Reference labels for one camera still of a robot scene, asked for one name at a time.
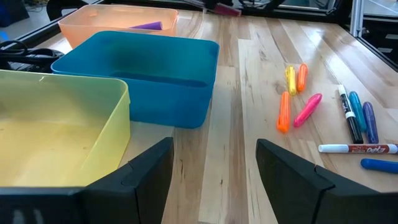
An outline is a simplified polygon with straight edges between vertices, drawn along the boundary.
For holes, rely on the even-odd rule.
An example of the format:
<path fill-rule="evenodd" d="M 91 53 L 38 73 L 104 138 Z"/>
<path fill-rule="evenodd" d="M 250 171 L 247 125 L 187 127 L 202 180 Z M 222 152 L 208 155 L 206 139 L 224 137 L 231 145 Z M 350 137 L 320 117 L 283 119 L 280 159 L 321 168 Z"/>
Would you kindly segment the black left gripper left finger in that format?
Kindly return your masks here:
<path fill-rule="evenodd" d="M 88 185 L 82 193 L 85 223 L 160 223 L 173 163 L 174 140 L 166 137 Z"/>

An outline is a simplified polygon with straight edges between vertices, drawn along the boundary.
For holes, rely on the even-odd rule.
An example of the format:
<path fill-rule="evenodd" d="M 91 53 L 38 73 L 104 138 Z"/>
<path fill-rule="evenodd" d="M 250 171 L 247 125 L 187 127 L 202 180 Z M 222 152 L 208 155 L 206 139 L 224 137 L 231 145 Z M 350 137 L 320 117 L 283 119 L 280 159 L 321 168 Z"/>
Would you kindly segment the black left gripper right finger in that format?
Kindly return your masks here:
<path fill-rule="evenodd" d="M 397 223 L 397 193 L 381 193 L 258 139 L 262 184 L 279 223 Z"/>

